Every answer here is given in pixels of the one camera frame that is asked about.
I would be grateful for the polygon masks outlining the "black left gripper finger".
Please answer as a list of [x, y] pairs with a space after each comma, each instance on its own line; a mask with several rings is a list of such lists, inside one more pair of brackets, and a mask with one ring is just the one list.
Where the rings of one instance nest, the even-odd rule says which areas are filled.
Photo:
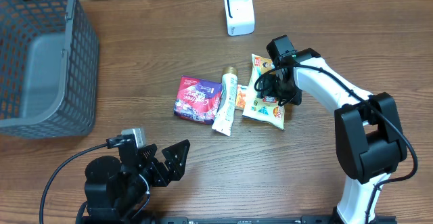
[[162, 150], [169, 180], [179, 181], [184, 175], [189, 148], [190, 142], [186, 139]]
[[156, 144], [147, 145], [138, 149], [138, 165], [147, 165], [154, 158], [157, 151]]

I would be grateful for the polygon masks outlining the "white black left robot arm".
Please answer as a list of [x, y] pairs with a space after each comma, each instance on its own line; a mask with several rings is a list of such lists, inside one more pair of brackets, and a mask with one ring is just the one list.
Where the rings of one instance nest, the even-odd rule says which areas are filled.
[[144, 211], [152, 187], [166, 187], [185, 173], [190, 142], [186, 139], [162, 150], [160, 162], [154, 144], [139, 146], [132, 135], [106, 139], [119, 157], [102, 156], [85, 169], [87, 201], [80, 207], [77, 223], [158, 223]]

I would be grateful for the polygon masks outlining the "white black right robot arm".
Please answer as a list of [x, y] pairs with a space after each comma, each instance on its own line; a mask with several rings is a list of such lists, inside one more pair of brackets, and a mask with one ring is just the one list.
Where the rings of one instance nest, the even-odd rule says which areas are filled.
[[272, 70], [254, 84], [260, 96], [280, 106], [298, 105], [310, 93], [334, 115], [336, 156], [346, 174], [342, 198], [330, 216], [302, 217], [303, 223], [396, 223], [375, 206], [391, 174], [407, 158], [396, 103], [388, 93], [372, 94], [334, 72], [314, 49], [297, 51], [288, 36], [267, 45]]

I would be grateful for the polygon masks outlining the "white conditioner tube gold cap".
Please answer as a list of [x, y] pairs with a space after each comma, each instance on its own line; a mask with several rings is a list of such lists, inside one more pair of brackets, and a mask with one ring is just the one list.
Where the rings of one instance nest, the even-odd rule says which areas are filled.
[[222, 75], [223, 90], [219, 110], [215, 116], [212, 129], [226, 136], [231, 135], [237, 97], [237, 69], [226, 67]]

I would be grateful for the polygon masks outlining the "red purple pad pack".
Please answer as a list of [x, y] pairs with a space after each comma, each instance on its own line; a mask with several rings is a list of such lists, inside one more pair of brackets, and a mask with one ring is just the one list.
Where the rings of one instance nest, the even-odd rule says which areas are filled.
[[221, 102], [220, 83], [182, 76], [173, 107], [174, 115], [212, 125]]

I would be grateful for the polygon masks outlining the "small orange snack packet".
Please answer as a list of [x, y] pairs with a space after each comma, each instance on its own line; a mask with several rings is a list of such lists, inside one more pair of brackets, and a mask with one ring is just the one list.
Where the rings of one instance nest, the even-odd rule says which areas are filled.
[[248, 92], [248, 87], [245, 85], [237, 86], [237, 96], [235, 100], [235, 109], [236, 110], [244, 110], [246, 105], [246, 95]]

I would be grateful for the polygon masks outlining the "orange blue snack bag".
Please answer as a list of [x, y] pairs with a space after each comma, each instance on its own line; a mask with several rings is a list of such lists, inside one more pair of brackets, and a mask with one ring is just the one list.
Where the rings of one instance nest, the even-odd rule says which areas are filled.
[[245, 106], [242, 116], [267, 122], [284, 130], [284, 107], [278, 106], [278, 101], [274, 97], [263, 97], [254, 89], [256, 80], [262, 73], [274, 68], [272, 60], [252, 54], [252, 74], [246, 89]]

